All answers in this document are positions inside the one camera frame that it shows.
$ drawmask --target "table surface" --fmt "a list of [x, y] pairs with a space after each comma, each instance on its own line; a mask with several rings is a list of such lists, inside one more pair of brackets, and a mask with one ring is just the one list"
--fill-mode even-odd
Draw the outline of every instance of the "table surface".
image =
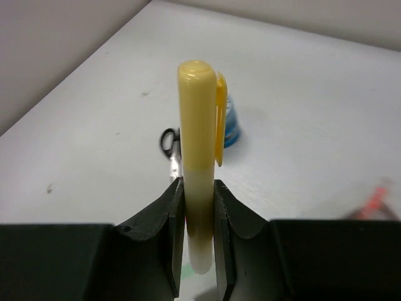
[[216, 178], [261, 216], [382, 177], [401, 195], [400, 53], [152, 1], [0, 137], [0, 221], [119, 223], [159, 197], [189, 59], [227, 80], [242, 136]]

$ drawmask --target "highlighter cap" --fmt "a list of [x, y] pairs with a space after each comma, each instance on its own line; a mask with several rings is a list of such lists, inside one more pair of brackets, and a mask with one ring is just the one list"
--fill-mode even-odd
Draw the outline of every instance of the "highlighter cap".
[[192, 170], [221, 166], [226, 126], [227, 85], [204, 61], [178, 67], [183, 165]]

